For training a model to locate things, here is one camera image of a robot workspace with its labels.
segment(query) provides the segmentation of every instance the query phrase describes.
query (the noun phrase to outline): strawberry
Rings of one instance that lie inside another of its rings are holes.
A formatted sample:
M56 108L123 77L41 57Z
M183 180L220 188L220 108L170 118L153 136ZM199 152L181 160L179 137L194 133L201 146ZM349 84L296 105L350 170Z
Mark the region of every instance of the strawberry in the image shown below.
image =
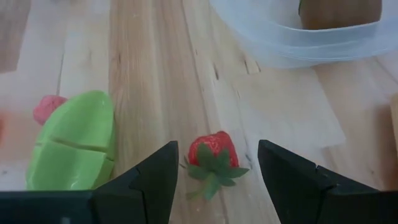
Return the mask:
M233 178L241 177L249 171L239 167L235 146L229 134L224 131L194 140L185 162L189 176L204 181L200 190L188 193L188 198L202 195L210 200L221 186L234 186Z

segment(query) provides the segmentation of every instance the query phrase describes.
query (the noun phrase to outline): brown fruit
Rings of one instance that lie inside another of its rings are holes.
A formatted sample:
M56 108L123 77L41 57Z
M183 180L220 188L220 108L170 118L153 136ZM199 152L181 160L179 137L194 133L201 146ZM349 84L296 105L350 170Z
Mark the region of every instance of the brown fruit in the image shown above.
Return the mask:
M303 29L356 26L380 20L382 0L301 0Z

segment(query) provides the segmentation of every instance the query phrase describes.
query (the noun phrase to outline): wooden surface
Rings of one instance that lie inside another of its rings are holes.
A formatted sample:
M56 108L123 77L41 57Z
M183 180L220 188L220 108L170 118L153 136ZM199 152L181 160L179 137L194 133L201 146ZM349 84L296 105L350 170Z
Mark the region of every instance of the wooden surface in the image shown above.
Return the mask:
M392 52L278 70L243 52L206 0L32 0L17 69L0 75L0 188L23 188L40 129L31 111L43 95L109 83L115 175L170 140L182 159L197 136L220 129L251 168L210 202L186 200L199 183L180 170L170 223L279 223L256 159L260 139L371 187L398 189L389 107L396 60Z

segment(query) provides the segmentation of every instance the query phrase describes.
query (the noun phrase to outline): clear plastic bin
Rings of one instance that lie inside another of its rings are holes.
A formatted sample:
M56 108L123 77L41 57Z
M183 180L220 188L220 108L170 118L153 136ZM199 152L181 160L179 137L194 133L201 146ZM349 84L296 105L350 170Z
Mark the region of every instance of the clear plastic bin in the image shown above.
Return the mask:
M383 0L379 22L303 30L300 0L211 0L244 49L264 65L307 67L355 60L398 48L398 1Z

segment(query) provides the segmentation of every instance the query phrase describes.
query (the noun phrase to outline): red toy fruit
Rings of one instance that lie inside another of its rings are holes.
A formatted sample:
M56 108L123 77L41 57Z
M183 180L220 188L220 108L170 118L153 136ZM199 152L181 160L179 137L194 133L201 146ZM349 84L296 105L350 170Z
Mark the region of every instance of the red toy fruit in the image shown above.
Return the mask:
M202 189L189 193L188 198L203 195L210 200L221 186L234 186L233 178L241 177L249 171L239 167L234 144L224 131L194 140L186 163L190 177L205 181Z

